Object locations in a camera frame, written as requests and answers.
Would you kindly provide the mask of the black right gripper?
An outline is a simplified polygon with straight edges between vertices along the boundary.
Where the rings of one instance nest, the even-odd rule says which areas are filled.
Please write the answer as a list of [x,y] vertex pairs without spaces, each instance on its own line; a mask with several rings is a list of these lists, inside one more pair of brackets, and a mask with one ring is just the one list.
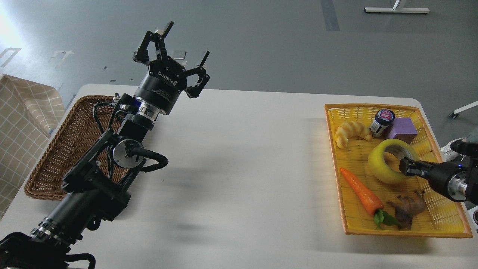
[[404,157],[400,160],[399,170],[405,176],[426,178],[429,186],[444,197],[451,197],[448,184],[460,169],[454,162],[430,163]]

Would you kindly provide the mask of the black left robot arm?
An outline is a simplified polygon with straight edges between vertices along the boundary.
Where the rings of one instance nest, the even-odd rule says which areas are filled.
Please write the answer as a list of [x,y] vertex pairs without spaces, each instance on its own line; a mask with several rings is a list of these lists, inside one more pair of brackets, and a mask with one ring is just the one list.
[[96,266],[92,254],[70,254],[85,229],[97,230],[101,221],[114,220],[128,205],[128,188],[140,172],[160,170],[168,159],[145,149],[146,134],[159,115],[170,114],[179,95],[199,96],[210,76],[201,62],[187,70],[168,55],[165,38],[174,23],[162,31],[146,32],[133,61],[148,67],[135,94],[115,94],[110,102],[92,107],[101,135],[62,178],[65,197],[29,235],[15,232],[1,241],[2,269],[68,269],[85,260]]

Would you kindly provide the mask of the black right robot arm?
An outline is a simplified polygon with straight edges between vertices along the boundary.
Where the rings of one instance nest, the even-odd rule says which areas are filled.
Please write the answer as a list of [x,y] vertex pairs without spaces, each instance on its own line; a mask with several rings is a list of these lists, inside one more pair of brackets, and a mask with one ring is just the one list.
[[454,141],[450,149],[468,156],[468,165],[452,161],[432,163],[412,160],[404,157],[400,160],[399,170],[405,176],[418,176],[428,181],[436,193],[454,202],[469,201],[477,204],[477,144],[466,141]]

